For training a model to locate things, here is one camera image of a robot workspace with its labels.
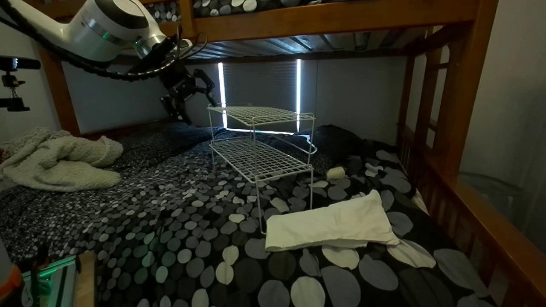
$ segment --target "lower bunk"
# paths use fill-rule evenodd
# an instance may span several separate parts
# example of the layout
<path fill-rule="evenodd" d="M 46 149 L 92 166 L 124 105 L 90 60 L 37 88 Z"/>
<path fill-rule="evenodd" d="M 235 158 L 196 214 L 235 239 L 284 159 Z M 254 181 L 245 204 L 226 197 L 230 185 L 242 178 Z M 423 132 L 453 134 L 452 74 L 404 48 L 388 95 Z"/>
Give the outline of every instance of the lower bunk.
<path fill-rule="evenodd" d="M 494 306 L 487 270 L 476 272 L 469 250 L 450 239 L 465 224 L 438 229 L 395 149 L 322 139 L 312 193 L 313 209 L 325 209 L 377 192 L 397 245 L 272 253 L 259 231 L 254 187 L 221 163 L 211 173 L 208 137 L 170 125 L 124 139 L 126 153 L 112 166 L 122 181 L 109 190 L 1 192 L 0 238 L 8 255 L 22 262 L 40 245 L 52 260 L 95 251 L 98 306 Z M 325 181 L 334 164 L 342 164 L 346 178 Z M 426 185 L 419 188 L 435 205 Z M 308 178 L 274 181 L 259 197 L 267 205 L 264 221 L 303 212 Z M 436 209 L 431 217 L 448 217 Z"/>

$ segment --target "metal wire shelf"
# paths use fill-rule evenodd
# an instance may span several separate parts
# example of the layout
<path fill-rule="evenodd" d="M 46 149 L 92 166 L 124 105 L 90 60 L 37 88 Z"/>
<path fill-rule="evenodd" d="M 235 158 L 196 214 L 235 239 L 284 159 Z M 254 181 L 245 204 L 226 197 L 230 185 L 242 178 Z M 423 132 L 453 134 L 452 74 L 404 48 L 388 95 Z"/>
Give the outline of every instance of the metal wire shelf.
<path fill-rule="evenodd" d="M 252 185 L 312 171 L 310 164 L 255 141 L 211 142 L 209 149 Z"/>
<path fill-rule="evenodd" d="M 293 112 L 278 110 L 278 108 L 232 106 L 232 108 L 208 108 L 208 112 L 221 113 L 226 118 L 237 120 L 245 127 L 313 122 L 313 115 L 310 113 L 293 113 Z"/>

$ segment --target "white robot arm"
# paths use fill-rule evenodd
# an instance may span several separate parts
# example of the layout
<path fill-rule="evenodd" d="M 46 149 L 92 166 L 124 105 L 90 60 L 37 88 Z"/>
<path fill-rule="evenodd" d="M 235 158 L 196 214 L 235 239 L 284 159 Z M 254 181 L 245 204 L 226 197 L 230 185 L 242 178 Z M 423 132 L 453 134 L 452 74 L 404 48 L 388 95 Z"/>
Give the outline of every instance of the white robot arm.
<path fill-rule="evenodd" d="M 191 50 L 187 40 L 168 40 L 138 0 L 86 0 L 68 25 L 52 21 L 23 0 L 0 0 L 0 18 L 63 60 L 114 79 L 155 76 Z M 124 76 L 105 72 L 127 47 L 139 64 Z"/>

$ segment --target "crumpled towel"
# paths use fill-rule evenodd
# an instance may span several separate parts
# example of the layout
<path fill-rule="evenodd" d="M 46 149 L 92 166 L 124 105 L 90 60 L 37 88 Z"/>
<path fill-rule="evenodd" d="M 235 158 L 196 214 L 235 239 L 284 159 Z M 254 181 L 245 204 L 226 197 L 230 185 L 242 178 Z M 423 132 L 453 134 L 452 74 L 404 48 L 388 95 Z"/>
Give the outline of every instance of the crumpled towel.
<path fill-rule="evenodd" d="M 361 248 L 366 243 L 399 245 L 375 190 L 361 199 L 267 221 L 266 251 Z"/>
<path fill-rule="evenodd" d="M 13 183 L 34 190 L 98 190 L 119 183 L 117 173 L 97 168 L 110 166 L 121 154 L 122 146 L 105 137 L 95 142 L 59 137 L 25 146 L 0 164 L 0 171 Z"/>

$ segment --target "wooden bed frame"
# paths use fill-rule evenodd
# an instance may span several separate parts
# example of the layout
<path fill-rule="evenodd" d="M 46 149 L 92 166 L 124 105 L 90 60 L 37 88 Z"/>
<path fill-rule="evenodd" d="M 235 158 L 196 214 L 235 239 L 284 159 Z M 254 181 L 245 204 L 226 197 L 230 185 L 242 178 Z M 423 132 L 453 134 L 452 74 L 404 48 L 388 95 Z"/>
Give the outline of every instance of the wooden bed frame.
<path fill-rule="evenodd" d="M 429 216 L 470 258 L 499 306 L 546 306 L 546 258 L 508 221 L 496 214 L 458 175 L 496 0 L 358 0 L 293 8 L 226 18 L 194 18 L 189 0 L 177 0 L 184 38 L 211 42 L 264 40 L 295 35 L 443 26 L 406 47 L 397 147 L 402 166 L 419 188 Z M 73 16 L 81 0 L 40 4 L 56 19 Z M 440 62 L 447 47 L 448 62 Z M 414 59 L 426 57 L 416 129 L 406 125 Z M 61 129 L 78 135 L 59 62 L 42 52 Z M 441 106 L 431 122 L 438 72 L 445 72 Z"/>

